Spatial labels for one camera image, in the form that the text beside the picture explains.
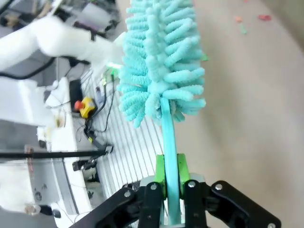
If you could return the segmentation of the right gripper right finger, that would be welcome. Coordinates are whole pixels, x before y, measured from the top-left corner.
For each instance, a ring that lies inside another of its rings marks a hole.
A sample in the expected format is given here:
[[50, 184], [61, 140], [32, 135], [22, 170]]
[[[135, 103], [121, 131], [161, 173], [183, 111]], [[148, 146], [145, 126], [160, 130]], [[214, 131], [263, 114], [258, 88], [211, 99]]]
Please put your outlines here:
[[185, 206], [185, 226], [206, 228], [206, 213], [229, 228], [280, 228], [279, 218], [244, 195], [228, 182], [220, 180], [209, 186], [203, 177], [189, 173], [186, 157], [178, 154], [180, 193]]

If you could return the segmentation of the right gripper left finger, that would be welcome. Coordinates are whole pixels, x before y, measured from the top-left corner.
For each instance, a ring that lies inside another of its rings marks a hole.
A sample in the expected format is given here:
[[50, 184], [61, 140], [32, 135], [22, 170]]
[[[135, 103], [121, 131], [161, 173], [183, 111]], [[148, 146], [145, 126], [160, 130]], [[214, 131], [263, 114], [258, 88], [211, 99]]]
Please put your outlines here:
[[138, 221], [139, 228], [158, 228], [163, 200], [166, 197], [164, 156], [156, 157], [156, 173], [152, 182], [138, 190], [121, 188], [98, 206], [95, 228], [126, 228]]

